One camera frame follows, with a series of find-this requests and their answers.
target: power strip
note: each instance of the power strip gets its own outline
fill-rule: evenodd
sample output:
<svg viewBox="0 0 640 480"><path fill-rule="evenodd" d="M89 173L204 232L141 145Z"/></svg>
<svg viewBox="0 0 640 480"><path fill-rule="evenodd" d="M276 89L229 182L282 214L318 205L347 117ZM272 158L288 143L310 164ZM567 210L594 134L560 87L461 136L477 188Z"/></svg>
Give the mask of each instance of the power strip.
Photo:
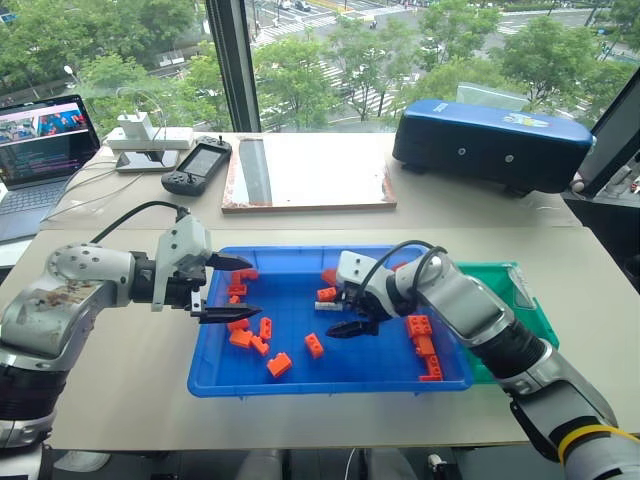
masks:
<svg viewBox="0 0 640 480"><path fill-rule="evenodd" d="M155 128L146 112L120 115L119 128L107 135L105 143L114 150L188 150L193 145L193 129Z"/></svg>

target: yellow tape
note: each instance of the yellow tape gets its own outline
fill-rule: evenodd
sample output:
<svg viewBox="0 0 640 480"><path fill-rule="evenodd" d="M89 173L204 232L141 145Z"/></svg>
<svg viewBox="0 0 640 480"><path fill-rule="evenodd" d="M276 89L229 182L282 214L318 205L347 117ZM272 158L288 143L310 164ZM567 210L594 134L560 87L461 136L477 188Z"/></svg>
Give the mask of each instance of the yellow tape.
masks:
<svg viewBox="0 0 640 480"><path fill-rule="evenodd" d="M616 427L610 427L608 425L587 425L586 427L576 428L569 435L567 435L562 439L562 441L560 442L560 445L558 445L558 457L560 457L560 463L564 463L564 453L566 452L567 447L569 447L569 445L571 445L578 438L594 432L615 433L616 435L621 435L623 437L627 437L636 442L640 442L640 440L638 440L633 435L627 432L623 432L622 430Z"/></svg>

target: floor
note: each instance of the floor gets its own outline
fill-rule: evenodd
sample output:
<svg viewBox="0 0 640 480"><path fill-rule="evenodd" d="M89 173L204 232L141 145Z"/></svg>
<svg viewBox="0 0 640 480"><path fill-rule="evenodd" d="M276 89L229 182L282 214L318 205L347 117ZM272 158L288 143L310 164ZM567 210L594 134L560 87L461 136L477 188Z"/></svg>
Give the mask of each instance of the floor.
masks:
<svg viewBox="0 0 640 480"><path fill-rule="evenodd" d="M342 480L351 450L292 450L289 469L284 480ZM539 456L529 445L486 447L479 449L407 448L401 449L407 459L414 479L433 478L427 469L427 456L437 453L449 463L457 463L464 480L560 480L564 478L559 465ZM117 454L98 472L71 473L54 470L54 480L236 480L245 451L180 452L143 457ZM348 479L366 480L378 478L373 472L366 476L360 468L358 455L349 469ZM244 476L242 480L267 480L258 472L255 476ZM411 480L409 476L385 480Z"/></svg>

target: window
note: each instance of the window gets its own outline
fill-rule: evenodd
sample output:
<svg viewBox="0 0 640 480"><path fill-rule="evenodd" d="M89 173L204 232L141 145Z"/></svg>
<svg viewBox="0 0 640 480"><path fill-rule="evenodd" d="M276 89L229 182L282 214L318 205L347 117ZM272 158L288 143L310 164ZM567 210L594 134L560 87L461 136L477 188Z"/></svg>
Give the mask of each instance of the window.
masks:
<svg viewBox="0 0 640 480"><path fill-rule="evenodd" d="M197 0L0 0L0 106L77 93L100 137L136 108L230 130L208 27Z"/></svg>
<svg viewBox="0 0 640 480"><path fill-rule="evenodd" d="M264 131L394 131L421 98L591 128L640 65L637 0L244 0Z"/></svg>

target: car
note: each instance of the car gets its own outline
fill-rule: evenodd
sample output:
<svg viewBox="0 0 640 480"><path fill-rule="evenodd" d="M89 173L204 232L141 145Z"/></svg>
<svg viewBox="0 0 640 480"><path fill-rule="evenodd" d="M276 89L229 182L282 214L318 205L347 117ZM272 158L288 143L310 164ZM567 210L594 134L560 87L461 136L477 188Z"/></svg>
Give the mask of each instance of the car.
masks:
<svg viewBox="0 0 640 480"><path fill-rule="evenodd" d="M305 0L296 0L296 8L298 10L302 10L303 12L310 12L311 7Z"/></svg>

